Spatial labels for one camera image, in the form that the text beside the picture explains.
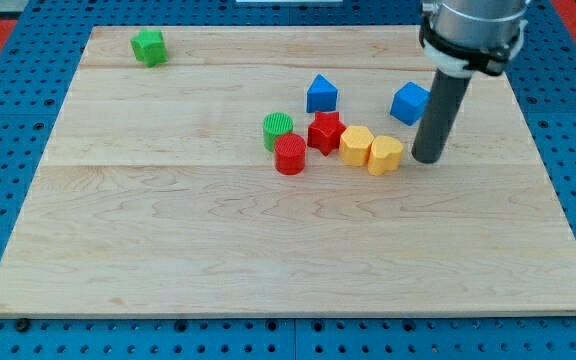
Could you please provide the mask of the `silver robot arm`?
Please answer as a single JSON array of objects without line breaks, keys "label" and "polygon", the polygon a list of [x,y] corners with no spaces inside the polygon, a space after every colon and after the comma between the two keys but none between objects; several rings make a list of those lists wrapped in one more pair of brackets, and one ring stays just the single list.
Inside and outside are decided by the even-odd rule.
[{"label": "silver robot arm", "polygon": [[419,41],[453,78],[501,75],[521,51],[530,0],[421,0]]}]

